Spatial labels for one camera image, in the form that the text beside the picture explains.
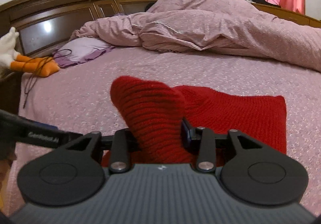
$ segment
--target wooden headboard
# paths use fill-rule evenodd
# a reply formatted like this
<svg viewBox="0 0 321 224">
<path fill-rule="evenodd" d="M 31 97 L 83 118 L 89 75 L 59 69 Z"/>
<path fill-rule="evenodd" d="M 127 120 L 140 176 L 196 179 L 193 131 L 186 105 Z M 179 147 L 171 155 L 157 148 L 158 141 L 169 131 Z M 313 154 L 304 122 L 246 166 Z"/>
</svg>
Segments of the wooden headboard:
<svg viewBox="0 0 321 224">
<path fill-rule="evenodd" d="M 13 0 L 0 6 L 0 36 L 13 26 L 20 32 L 17 51 L 44 56 L 85 22 L 143 12 L 153 1 L 157 0 Z"/>
</svg>

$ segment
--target orange plush leg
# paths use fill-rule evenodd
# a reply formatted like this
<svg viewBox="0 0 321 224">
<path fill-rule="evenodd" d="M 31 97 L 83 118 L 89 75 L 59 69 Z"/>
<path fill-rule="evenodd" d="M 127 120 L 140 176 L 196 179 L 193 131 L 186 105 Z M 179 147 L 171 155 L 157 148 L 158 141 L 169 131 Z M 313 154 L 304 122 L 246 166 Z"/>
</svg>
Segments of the orange plush leg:
<svg viewBox="0 0 321 224">
<path fill-rule="evenodd" d="M 18 54 L 16 61 L 21 61 L 21 62 L 39 62 L 43 60 L 43 58 L 38 57 L 38 58 L 30 58 L 28 56 L 24 56 L 22 54 Z"/>
<path fill-rule="evenodd" d="M 59 71 L 59 66 L 55 61 L 50 61 L 45 64 L 45 60 L 40 62 L 20 62 L 13 61 L 10 69 L 14 71 L 33 73 L 41 77 L 48 77 Z"/>
</svg>

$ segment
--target crumpled blanket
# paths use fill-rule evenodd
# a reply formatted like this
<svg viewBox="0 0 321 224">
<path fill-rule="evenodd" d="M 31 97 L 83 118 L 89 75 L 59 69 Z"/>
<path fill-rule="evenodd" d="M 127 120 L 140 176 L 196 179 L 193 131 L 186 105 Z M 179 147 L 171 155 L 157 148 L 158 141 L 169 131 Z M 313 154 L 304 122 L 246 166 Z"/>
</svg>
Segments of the crumpled blanket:
<svg viewBox="0 0 321 224">
<path fill-rule="evenodd" d="M 161 52 L 272 58 L 321 72 L 321 29 L 279 19 L 244 0 L 158 0 L 148 12 L 87 22 L 71 39 L 77 37 Z"/>
</svg>

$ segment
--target purple pillow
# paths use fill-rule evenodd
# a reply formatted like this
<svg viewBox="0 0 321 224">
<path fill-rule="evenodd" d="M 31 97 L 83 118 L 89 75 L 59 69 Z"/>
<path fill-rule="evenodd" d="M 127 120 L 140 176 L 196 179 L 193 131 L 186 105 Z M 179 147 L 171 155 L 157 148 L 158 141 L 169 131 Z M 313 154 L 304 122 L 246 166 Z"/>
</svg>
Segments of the purple pillow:
<svg viewBox="0 0 321 224">
<path fill-rule="evenodd" d="M 93 60 L 103 53 L 110 52 L 113 48 L 115 48 L 113 45 L 103 40 L 80 37 L 55 51 L 54 58 L 61 68 L 66 68 Z"/>
</svg>

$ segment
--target red knitted fabric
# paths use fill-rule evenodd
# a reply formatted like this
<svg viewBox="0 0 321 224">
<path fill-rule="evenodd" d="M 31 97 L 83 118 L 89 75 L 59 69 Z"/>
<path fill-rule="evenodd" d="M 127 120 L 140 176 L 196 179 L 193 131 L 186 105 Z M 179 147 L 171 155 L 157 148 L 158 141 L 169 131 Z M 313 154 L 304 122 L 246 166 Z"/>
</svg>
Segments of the red knitted fabric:
<svg viewBox="0 0 321 224">
<path fill-rule="evenodd" d="M 142 152 L 132 163 L 193 163 L 182 146 L 181 120 L 225 134 L 238 129 L 286 153 L 286 105 L 282 96 L 233 96 L 206 87 L 170 88 L 130 76 L 116 79 L 113 104 L 137 138 Z M 109 154 L 102 165 L 108 165 Z"/>
</svg>

